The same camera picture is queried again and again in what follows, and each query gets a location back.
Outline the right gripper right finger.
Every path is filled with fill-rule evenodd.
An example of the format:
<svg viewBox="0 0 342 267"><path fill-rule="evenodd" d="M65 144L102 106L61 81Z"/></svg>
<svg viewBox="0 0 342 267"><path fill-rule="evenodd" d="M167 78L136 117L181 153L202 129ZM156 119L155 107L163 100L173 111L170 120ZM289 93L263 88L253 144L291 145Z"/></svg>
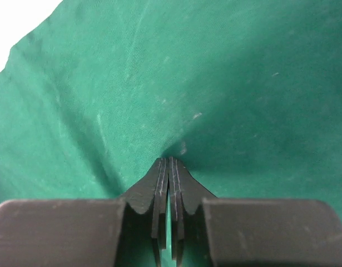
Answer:
<svg viewBox="0 0 342 267"><path fill-rule="evenodd" d="M216 197L169 163L177 266L342 266L342 223L325 202Z"/></svg>

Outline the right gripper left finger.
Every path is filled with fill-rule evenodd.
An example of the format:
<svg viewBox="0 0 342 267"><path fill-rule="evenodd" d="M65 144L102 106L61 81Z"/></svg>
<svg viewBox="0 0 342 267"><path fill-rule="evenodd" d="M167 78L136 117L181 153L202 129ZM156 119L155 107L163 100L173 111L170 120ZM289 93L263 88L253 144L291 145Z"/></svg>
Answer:
<svg viewBox="0 0 342 267"><path fill-rule="evenodd" d="M0 204L0 266L160 266L168 161L115 199Z"/></svg>

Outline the green surgical cloth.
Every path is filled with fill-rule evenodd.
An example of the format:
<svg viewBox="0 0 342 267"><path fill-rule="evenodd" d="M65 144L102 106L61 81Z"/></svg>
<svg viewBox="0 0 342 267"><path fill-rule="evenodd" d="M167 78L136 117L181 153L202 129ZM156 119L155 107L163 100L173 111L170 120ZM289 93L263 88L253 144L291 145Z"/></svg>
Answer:
<svg viewBox="0 0 342 267"><path fill-rule="evenodd" d="M0 73L0 204L115 199L157 159L342 223L342 1L63 1ZM166 247L172 258L170 181Z"/></svg>

